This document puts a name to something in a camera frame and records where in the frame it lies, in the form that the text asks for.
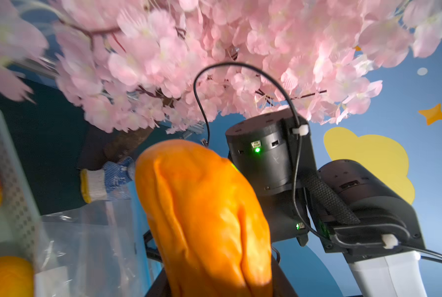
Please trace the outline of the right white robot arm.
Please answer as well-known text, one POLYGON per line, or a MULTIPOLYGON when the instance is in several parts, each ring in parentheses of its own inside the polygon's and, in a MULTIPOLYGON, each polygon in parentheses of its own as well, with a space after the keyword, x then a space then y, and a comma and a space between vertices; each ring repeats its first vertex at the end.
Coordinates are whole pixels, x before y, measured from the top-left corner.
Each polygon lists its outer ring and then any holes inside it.
POLYGON ((414 208, 363 165, 318 168, 308 122, 288 109, 244 120, 225 134, 229 159, 253 187, 273 242, 301 246, 316 230, 341 253, 365 297, 423 297, 425 244, 414 208))

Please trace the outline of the clear blue-zip bag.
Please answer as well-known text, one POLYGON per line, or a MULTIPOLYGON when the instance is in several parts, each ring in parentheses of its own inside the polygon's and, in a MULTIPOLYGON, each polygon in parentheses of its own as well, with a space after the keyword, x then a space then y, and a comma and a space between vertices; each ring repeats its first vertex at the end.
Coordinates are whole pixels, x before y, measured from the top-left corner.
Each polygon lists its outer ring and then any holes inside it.
POLYGON ((42 216, 34 248, 35 296, 145 296, 162 268, 147 258, 148 230, 133 182, 103 200, 42 216))

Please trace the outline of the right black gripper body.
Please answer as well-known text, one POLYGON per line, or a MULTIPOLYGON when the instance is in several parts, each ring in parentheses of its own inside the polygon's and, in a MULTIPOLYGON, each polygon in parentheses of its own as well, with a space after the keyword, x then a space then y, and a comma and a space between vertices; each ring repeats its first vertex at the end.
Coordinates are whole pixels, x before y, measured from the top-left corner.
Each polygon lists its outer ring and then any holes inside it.
POLYGON ((316 170, 309 136, 299 144, 291 130, 295 119, 290 109, 244 120, 227 130, 228 158, 249 181, 268 222, 271 241, 297 239, 308 243, 305 225, 307 190, 292 183, 297 148, 299 170, 316 170))

